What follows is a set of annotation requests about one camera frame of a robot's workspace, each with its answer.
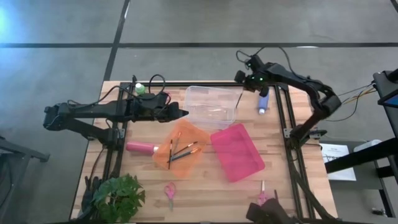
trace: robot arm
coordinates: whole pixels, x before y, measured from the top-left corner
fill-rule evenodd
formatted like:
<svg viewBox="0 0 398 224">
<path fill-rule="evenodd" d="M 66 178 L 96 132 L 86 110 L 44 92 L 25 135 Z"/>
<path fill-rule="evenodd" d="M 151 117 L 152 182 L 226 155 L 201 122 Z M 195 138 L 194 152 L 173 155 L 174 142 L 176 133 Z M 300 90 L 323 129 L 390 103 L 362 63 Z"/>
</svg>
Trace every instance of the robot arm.
<svg viewBox="0 0 398 224">
<path fill-rule="evenodd" d="M 242 83 L 245 90 L 252 92 L 257 90 L 260 91 L 260 96 L 266 96 L 268 85 L 285 83 L 303 90 L 309 95 L 313 114 L 304 124 L 298 125 L 290 132 L 288 144 L 293 149 L 302 146 L 308 140 L 311 128 L 332 115 L 341 106 L 341 101 L 332 88 L 319 80 L 297 75 L 278 63 L 267 62 L 264 64 L 258 55 L 252 55 L 245 65 L 251 69 L 252 74 L 246 75 L 244 72 L 238 71 L 234 79 L 236 82 Z"/>
<path fill-rule="evenodd" d="M 166 103 L 168 94 L 157 96 L 145 93 L 127 100 L 114 100 L 107 104 L 70 105 L 60 103 L 45 108 L 43 126 L 50 131 L 68 129 L 87 139 L 98 139 L 105 146 L 113 146 L 121 138 L 118 129 L 101 129 L 76 118 L 106 118 L 112 122 L 158 121 L 161 123 L 179 119 L 188 114 L 180 110 L 178 103 Z"/>
</svg>

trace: small bottle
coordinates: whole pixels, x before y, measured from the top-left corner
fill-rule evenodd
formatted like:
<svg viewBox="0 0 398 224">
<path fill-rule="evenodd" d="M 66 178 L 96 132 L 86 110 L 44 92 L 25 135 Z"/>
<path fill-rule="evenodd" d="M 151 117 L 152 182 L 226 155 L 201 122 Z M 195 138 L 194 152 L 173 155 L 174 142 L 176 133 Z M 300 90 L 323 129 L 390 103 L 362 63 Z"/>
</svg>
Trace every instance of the small bottle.
<svg viewBox="0 0 398 224">
<path fill-rule="evenodd" d="M 259 98 L 259 114 L 264 114 L 268 109 L 268 97 L 269 93 L 265 97 Z"/>
<path fill-rule="evenodd" d="M 127 151 L 136 151 L 147 155 L 153 155 L 153 153 L 155 153 L 157 149 L 157 146 L 144 142 L 130 141 L 126 144 Z"/>
<path fill-rule="evenodd" d="M 136 93 L 138 95 L 145 93 L 145 86 L 141 83 L 136 83 Z"/>
</svg>

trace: pink cylinder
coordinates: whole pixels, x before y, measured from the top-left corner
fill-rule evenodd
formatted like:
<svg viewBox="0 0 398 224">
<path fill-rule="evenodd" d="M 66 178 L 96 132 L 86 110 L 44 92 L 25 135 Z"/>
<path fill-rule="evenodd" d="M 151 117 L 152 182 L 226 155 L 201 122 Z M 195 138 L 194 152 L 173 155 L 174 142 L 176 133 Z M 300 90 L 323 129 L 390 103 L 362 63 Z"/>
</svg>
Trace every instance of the pink cylinder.
<svg viewBox="0 0 398 224">
<path fill-rule="evenodd" d="M 148 154 L 148 155 L 153 155 L 153 153 L 157 150 L 157 147 L 155 147 L 153 144 L 150 144 L 150 143 L 130 141 L 130 142 L 127 142 L 126 150 L 141 152 L 143 154 Z"/>
</svg>

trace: potted plant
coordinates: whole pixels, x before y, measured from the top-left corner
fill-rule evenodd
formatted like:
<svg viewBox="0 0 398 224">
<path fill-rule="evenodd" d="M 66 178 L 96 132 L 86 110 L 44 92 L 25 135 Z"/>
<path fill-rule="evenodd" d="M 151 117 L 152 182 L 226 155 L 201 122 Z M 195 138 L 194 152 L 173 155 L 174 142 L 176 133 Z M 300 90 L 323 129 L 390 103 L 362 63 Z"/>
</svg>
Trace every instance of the potted plant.
<svg viewBox="0 0 398 224">
<path fill-rule="evenodd" d="M 109 223 L 119 220 L 125 223 L 138 212 L 138 207 L 145 203 L 145 190 L 137 181 L 137 176 L 129 174 L 110 178 L 101 184 L 94 193 L 93 202 L 102 219 Z"/>
</svg>

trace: concrete floor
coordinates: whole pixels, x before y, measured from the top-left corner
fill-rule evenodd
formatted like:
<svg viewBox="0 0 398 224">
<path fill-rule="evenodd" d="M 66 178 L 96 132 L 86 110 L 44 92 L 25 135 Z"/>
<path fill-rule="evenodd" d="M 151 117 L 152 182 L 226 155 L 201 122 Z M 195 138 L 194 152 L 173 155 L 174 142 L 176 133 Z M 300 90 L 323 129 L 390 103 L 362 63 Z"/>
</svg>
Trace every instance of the concrete floor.
<svg viewBox="0 0 398 224">
<path fill-rule="evenodd" d="M 124 0 L 0 2 L 0 43 L 112 43 Z M 398 13 L 390 0 L 132 0 L 121 42 L 396 42 Z M 232 80 L 242 64 L 237 49 L 119 49 L 110 80 Z M 256 49 L 243 49 L 248 53 Z M 98 99 L 110 48 L 0 48 L 0 135 L 51 153 L 48 163 L 33 160 L 12 214 L 27 223 L 68 219 L 87 141 L 42 127 L 44 107 L 74 99 Z M 398 48 L 287 49 L 297 73 L 311 75 L 337 93 L 368 84 L 372 74 L 397 68 Z M 287 65 L 278 49 L 261 57 Z M 344 122 L 321 122 L 330 136 L 391 138 L 378 96 L 360 99 Z M 331 119 L 353 110 L 346 105 Z M 398 187 L 386 180 L 398 212 Z M 376 191 L 333 189 L 344 220 L 396 223 L 371 215 L 381 207 Z"/>
</svg>

